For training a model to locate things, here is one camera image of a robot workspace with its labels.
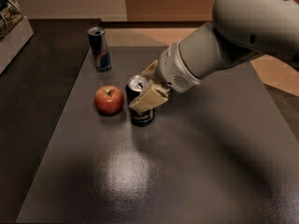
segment soda can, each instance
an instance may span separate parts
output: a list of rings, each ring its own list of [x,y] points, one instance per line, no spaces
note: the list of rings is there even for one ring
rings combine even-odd
[[[125,88],[127,93],[128,105],[140,94],[142,89],[148,84],[148,80],[137,75],[128,80]],[[150,109],[146,112],[137,112],[129,107],[131,122],[135,126],[144,127],[149,125],[155,118],[155,109]]]
[[[90,40],[95,68],[97,71],[107,71],[111,68],[111,61],[105,39],[105,30],[101,27],[93,27],[87,31]]]

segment white box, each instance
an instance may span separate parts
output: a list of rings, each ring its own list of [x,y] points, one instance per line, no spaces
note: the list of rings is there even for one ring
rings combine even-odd
[[[34,34],[25,16],[2,41],[0,41],[0,74],[7,68],[29,38]]]

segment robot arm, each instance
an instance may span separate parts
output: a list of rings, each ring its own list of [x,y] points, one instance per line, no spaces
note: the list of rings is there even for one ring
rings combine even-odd
[[[216,0],[213,22],[166,49],[154,73],[145,75],[152,84],[165,87],[158,94],[166,100],[169,90],[185,92],[215,71],[265,53],[290,66],[299,65],[299,6],[292,0]],[[133,104],[142,104],[144,94]],[[149,107],[162,103],[149,94],[147,103],[150,100]]]

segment dark surface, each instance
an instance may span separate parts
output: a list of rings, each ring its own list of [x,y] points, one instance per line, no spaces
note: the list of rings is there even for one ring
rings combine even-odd
[[[164,48],[91,53],[55,128],[18,223],[296,223],[299,146],[250,64],[215,73],[158,108],[151,125],[127,106],[100,116],[93,96]]]

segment brown wall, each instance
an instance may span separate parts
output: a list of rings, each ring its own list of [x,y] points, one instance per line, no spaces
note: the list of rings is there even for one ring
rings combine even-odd
[[[127,17],[128,21],[210,21],[213,3],[214,0],[126,0]]]

